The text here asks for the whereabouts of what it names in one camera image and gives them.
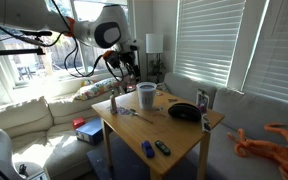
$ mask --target spoon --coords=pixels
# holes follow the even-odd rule
[[[130,111],[131,111],[133,116],[138,116],[147,122],[153,123],[153,121],[150,121],[150,120],[146,119],[145,117],[141,116],[140,114],[138,114],[135,109],[130,109]]]

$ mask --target paper cup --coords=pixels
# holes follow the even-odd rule
[[[138,101],[141,109],[153,109],[156,84],[151,82],[141,82],[136,85]]]

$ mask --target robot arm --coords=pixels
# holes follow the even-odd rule
[[[64,20],[69,28],[58,13],[48,10],[43,0],[0,0],[0,25],[24,31],[70,31],[88,46],[107,49],[116,44],[121,53],[137,50],[124,11],[118,5],[105,6],[94,22],[75,22],[69,17]]]

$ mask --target throw pillow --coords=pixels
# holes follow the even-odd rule
[[[163,91],[163,92],[166,92],[166,93],[170,93],[170,92],[168,91],[168,88],[167,88],[167,86],[166,86],[166,84],[165,84],[164,82],[158,83],[158,84],[156,84],[156,85],[157,85],[156,89],[158,89],[158,90],[160,90],[160,91]]]
[[[88,100],[93,97],[104,94],[112,88],[118,87],[119,82],[115,78],[108,78],[98,81],[94,84],[81,87],[74,95],[75,100]]]

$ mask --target bag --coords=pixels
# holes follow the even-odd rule
[[[199,122],[201,120],[200,110],[191,104],[176,103],[168,109],[172,117]]]

